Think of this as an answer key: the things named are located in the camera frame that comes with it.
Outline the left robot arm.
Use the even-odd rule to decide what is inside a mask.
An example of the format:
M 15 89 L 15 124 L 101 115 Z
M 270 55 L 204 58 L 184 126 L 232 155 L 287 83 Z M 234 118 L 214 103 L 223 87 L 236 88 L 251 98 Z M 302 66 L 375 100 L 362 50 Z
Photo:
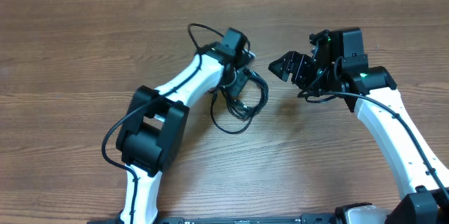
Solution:
M 124 208 L 116 223 L 154 223 L 162 174 L 179 152 L 189 110 L 216 87 L 234 85 L 237 69 L 254 57 L 249 40 L 229 28 L 220 41 L 198 47 L 176 77 L 156 88 L 139 87 L 118 122 L 116 148 L 126 170 Z

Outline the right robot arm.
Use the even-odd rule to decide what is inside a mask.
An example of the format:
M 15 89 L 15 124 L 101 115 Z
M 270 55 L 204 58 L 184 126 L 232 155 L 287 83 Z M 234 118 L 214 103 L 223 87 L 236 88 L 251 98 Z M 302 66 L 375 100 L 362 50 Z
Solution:
M 311 55 L 289 51 L 269 71 L 298 86 L 308 103 L 344 99 L 375 139 L 400 196 L 392 211 L 354 203 L 317 214 L 313 223 L 447 223 L 448 168 L 413 123 L 387 69 L 369 65 L 361 29 L 325 29 L 309 42 Z

